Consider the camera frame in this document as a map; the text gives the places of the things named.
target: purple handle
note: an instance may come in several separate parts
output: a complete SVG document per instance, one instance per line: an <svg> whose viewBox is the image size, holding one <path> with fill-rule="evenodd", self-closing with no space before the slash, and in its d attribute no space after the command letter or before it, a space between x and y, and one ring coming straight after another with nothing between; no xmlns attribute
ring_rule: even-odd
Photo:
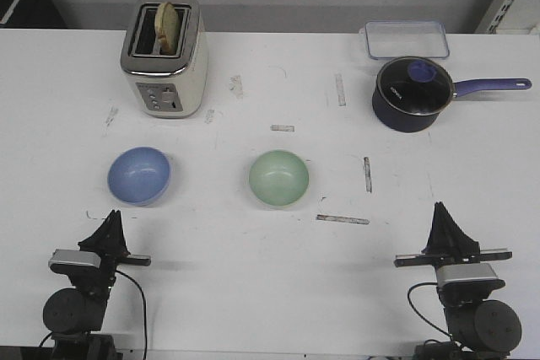
<svg viewBox="0 0 540 360"><path fill-rule="evenodd" d="M526 78L472 79L456 82L454 86L456 87L456 97L461 97L480 90L530 89L532 82Z"/></svg>

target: toaster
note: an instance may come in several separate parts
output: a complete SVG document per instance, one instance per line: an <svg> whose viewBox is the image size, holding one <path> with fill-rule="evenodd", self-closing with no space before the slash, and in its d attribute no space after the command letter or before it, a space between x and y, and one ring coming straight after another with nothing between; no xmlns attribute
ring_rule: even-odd
<svg viewBox="0 0 540 360"><path fill-rule="evenodd" d="M161 3L178 14L175 52L165 54L154 28ZM208 44L197 0L138 0L127 27L120 65L144 112L182 118L203 101Z"/></svg>

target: green bowl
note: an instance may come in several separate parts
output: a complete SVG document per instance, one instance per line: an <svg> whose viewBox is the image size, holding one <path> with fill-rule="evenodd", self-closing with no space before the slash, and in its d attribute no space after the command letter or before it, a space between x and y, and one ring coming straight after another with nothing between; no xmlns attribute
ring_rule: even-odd
<svg viewBox="0 0 540 360"><path fill-rule="evenodd" d="M250 169L249 183L259 200L283 207L304 195L310 176L302 159L294 153L278 150L257 158Z"/></svg>

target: blue bowl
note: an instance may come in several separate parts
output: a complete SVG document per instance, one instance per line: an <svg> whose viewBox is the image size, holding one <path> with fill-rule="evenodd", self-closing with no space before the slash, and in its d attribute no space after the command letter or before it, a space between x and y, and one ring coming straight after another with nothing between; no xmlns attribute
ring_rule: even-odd
<svg viewBox="0 0 540 360"><path fill-rule="evenodd" d="M130 149L120 155L107 176L111 193L120 201L135 206L154 202L167 189L169 160L150 147Z"/></svg>

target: table surface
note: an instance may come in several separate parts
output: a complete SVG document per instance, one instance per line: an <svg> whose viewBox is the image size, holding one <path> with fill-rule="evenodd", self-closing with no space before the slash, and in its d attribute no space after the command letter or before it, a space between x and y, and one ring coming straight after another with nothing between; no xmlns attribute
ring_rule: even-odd
<svg viewBox="0 0 540 360"><path fill-rule="evenodd" d="M442 201L483 249L514 252L492 263L507 285L491 297L521 318L512 356L537 357L537 85L456 99L433 126L406 134L371 109L376 66L357 35L208 33L200 109L163 120L145 115L128 87L123 37L0 30L0 344L36 345L47 333L43 305L69 287L48 270L52 251L77 249L116 208L128 249L153 259L121 266L146 292L152 349L408 355L444 339L406 300L410 286L435 274L392 261L425 247ZM537 36L448 42L442 65L454 81L540 83ZM164 151L173 175L156 203L132 207L110 194L106 176L117 155L141 145ZM304 197L280 210L258 202L246 181L254 159L272 149L297 153L310 171ZM445 325L434 289L413 299ZM128 281L116 282L102 330L120 348L142 347L140 296Z"/></svg>

